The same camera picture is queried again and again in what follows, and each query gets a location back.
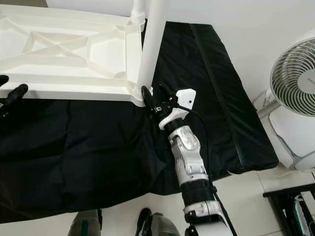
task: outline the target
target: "black strap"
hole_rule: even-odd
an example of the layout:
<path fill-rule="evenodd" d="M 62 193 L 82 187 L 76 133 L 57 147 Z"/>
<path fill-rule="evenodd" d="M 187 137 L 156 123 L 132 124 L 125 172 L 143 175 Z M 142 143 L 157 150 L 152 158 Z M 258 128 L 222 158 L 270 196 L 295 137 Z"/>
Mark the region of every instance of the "black strap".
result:
<path fill-rule="evenodd" d="M 239 158 L 239 160 L 240 160 L 240 162 L 242 164 L 242 154 L 241 154 L 241 151 L 239 150 L 238 138 L 237 138 L 236 130 L 235 130 L 234 124 L 232 122 L 232 119 L 230 117 L 230 114 L 229 114 L 229 111 L 228 111 L 228 107 L 227 107 L 227 105 L 225 103 L 225 100 L 223 98 L 221 90 L 220 90 L 216 80 L 214 79 L 214 75 L 213 75 L 213 73 L 211 71 L 210 63 L 208 61 L 206 52 L 205 52 L 205 50 L 203 48 L 203 45 L 201 43 L 198 31 L 197 31 L 197 27 L 194 24 L 190 24 L 190 28 L 192 30 L 193 36 L 195 37 L 198 50 L 199 50 L 199 52 L 201 54 L 201 57 L 202 57 L 202 59 L 204 61 L 204 64 L 205 64 L 205 67 L 206 67 L 206 70 L 207 70 L 207 74 L 208 74 L 208 76 L 210 78 L 210 81 L 212 83 L 212 86 L 213 86 L 213 88 L 215 90 L 215 93 L 216 93 L 216 96 L 218 98 L 218 101 L 219 101 L 219 103 L 220 103 L 220 105 L 222 107 L 222 111 L 223 111 L 223 113 L 225 115 L 226 122 L 227 122 L 227 125 L 228 125 L 228 128 L 229 128 L 230 134 L 231 134 L 231 138 L 232 138 L 232 141 L 234 143 L 234 147 L 236 149 L 238 158 Z"/>

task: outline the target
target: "black mat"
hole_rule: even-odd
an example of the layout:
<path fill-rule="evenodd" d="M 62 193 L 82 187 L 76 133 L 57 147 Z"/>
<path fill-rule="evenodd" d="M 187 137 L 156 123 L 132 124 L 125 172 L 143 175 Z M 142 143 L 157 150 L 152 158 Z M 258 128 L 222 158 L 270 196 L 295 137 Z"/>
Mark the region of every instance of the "black mat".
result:
<path fill-rule="evenodd" d="M 211 26 L 167 23 L 154 78 L 197 91 L 213 178 L 277 165 L 267 135 Z M 199 138 L 199 120 L 186 122 Z M 179 191 L 166 135 L 129 102 L 24 100 L 0 124 L 0 222 L 109 207 Z"/>

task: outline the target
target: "black cable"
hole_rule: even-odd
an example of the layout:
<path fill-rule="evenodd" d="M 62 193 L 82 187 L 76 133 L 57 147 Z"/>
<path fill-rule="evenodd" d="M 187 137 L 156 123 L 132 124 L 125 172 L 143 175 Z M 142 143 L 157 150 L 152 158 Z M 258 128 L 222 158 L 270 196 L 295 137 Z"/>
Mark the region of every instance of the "black cable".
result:
<path fill-rule="evenodd" d="M 187 111 L 187 112 L 190 112 L 190 113 L 194 114 L 194 115 L 197 116 L 198 119 L 200 120 L 200 122 L 201 122 L 201 124 L 202 124 L 202 126 L 203 126 L 203 128 L 204 128 L 205 134 L 206 134 L 206 158 L 207 158 L 207 160 L 209 160 L 209 132 L 208 132 L 208 129 L 207 129 L 207 126 L 206 126 L 205 121 L 203 120 L 203 118 L 201 117 L 200 114 L 198 114 L 197 112 L 195 112 L 195 111 L 193 111 L 193 110 L 191 110 L 191 109 L 188 109 L 188 108 L 186 108 L 186 107 L 182 107 L 182 106 L 180 106 L 180 105 L 177 105 L 176 107 L 179 108 L 179 109 L 182 109 L 182 110 L 184 110 L 184 111 Z M 225 216 L 225 219 L 226 219 L 227 223 L 229 224 L 229 227 L 230 227 L 230 229 L 231 229 L 233 235 L 234 235 L 234 236 L 237 236 L 236 231 L 235 231 L 235 229 L 234 229 L 234 227 L 233 227 L 233 225 L 232 225 L 232 222 L 231 222 L 231 220 L 230 220 L 230 218 L 229 218 L 229 216 L 228 216 L 228 214 L 227 214 L 227 211 L 226 211 L 226 209 L 224 208 L 223 203 L 221 202 L 221 200 L 220 200 L 220 198 L 219 198 L 219 196 L 218 196 L 218 194 L 217 194 L 217 189 L 213 186 L 213 181 L 212 181 L 212 178 L 211 178 L 210 173 L 208 173 L 208 177 L 209 177 L 209 184 L 210 184 L 210 187 L 212 188 L 211 191 L 213 192 L 213 195 L 215 196 L 215 198 L 217 199 L 217 201 L 218 201 L 219 204 L 221 205 L 222 212 L 223 212 L 223 214 L 224 214 L 224 216 Z"/>

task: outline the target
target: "electric fan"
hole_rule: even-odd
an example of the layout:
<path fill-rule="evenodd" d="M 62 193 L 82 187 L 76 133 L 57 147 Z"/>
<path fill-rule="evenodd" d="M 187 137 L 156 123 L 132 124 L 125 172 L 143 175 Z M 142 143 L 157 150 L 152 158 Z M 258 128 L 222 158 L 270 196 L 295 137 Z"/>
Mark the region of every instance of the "electric fan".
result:
<path fill-rule="evenodd" d="M 289 169 L 315 167 L 315 38 L 283 53 L 272 72 L 264 106 L 257 113 L 269 121 L 287 150 L 278 156 Z"/>

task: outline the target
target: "white floor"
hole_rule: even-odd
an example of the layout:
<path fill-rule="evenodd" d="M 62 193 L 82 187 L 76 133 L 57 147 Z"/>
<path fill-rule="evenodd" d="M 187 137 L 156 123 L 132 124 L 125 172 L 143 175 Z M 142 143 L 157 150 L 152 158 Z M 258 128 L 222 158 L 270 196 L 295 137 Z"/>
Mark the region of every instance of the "white floor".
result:
<path fill-rule="evenodd" d="M 286 155 L 266 119 L 263 120 L 263 125 L 277 155 Z M 287 172 L 284 167 L 278 166 L 271 170 L 232 175 L 215 182 L 219 196 L 239 236 L 282 236 L 270 204 L 262 194 L 265 191 L 315 182 L 312 173 L 293 172 L 284 175 Z M 310 200 L 312 198 L 311 195 L 305 197 Z M 139 211 L 144 207 L 163 213 L 184 235 L 187 224 L 183 218 L 184 204 L 181 195 L 163 197 L 147 194 L 103 209 L 102 236 L 133 236 Z M 309 205 L 309 208 L 312 215 L 315 215 L 315 201 Z M 0 224 L 0 234 L 2 236 L 66 236 L 74 216 L 75 213 L 69 213 L 27 222 Z"/>

